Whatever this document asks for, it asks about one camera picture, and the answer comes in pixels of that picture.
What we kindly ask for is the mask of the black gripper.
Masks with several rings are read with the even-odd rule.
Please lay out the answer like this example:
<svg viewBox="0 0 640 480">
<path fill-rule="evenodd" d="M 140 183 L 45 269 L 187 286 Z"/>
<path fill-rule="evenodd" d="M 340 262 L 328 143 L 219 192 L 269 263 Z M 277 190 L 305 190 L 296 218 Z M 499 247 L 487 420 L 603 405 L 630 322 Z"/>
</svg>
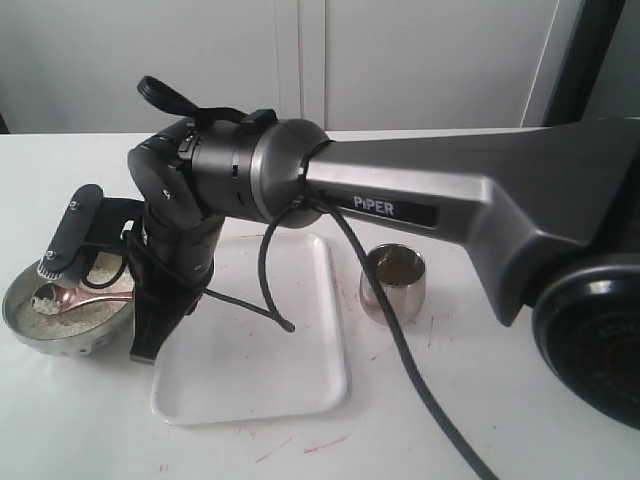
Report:
<svg viewBox="0 0 640 480">
<path fill-rule="evenodd" d="M 129 358 L 154 365 L 165 341 L 195 310 L 213 275 L 223 217 L 212 215 L 180 229 L 149 209 L 124 209 L 122 220 L 133 222 L 123 236 L 135 280 Z"/>
</svg>

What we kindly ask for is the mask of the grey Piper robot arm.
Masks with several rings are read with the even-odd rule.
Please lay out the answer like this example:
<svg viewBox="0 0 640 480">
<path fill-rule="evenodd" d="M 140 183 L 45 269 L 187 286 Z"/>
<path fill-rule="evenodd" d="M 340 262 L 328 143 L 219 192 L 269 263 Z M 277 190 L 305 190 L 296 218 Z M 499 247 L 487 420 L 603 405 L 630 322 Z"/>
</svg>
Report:
<svg viewBox="0 0 640 480">
<path fill-rule="evenodd" d="M 335 142 L 270 109 L 176 107 L 133 148 L 131 356 L 154 362 L 202 296 L 228 218 L 303 228 L 352 216 L 461 245 L 497 320 L 530 307 L 574 394 L 639 424 L 639 123 Z"/>
</svg>

